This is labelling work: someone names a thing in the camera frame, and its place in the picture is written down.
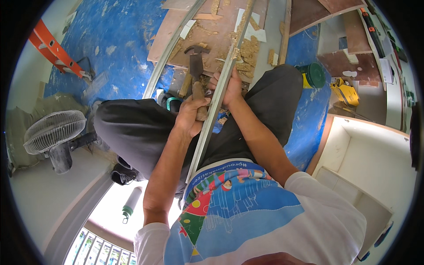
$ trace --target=hand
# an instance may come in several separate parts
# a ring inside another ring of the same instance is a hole
[[[218,84],[218,80],[221,73],[216,72],[213,74],[213,77],[210,79],[207,87],[210,90],[215,90],[216,85]],[[228,82],[227,91],[225,92],[224,99],[222,100],[222,104],[229,107],[232,102],[242,99],[241,95],[241,78],[238,75],[236,66],[233,67],[233,71],[231,73],[230,81]]]
[[[197,109],[206,106],[209,102],[211,102],[210,98],[193,100],[193,96],[189,96],[180,106],[174,128],[182,130],[191,138],[196,136],[203,125],[202,121],[196,121]]]

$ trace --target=electric fan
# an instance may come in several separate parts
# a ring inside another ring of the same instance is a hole
[[[73,141],[84,130],[86,118],[81,111],[53,112],[33,124],[24,135],[24,148],[28,154],[44,153],[50,157],[57,174],[71,169],[71,151],[97,139],[96,133],[87,133]]]

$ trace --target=white t-shirt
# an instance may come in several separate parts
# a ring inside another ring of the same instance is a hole
[[[200,171],[171,229],[150,223],[138,231],[137,265],[242,264],[277,252],[317,265],[348,265],[358,255],[365,217],[307,173],[294,173],[282,188],[246,159]]]

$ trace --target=grey cloth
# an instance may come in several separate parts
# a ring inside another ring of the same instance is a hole
[[[254,114],[274,133],[282,146],[290,136],[302,89],[302,74],[293,66],[284,64],[265,72],[245,96]],[[109,100],[99,106],[94,126],[97,134],[114,152],[149,179],[175,119],[173,113],[153,99]],[[195,136],[189,145],[176,194],[185,189],[198,138]],[[231,115],[221,132],[212,134],[199,168],[228,158],[248,158],[256,162]]]

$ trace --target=forearm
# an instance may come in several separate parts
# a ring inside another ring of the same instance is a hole
[[[172,129],[146,187],[143,200],[144,225],[154,222],[168,224],[168,212],[191,139],[183,130],[176,127]]]
[[[287,158],[275,135],[256,117],[242,97],[229,106],[256,162],[284,186],[288,177],[299,171]]]

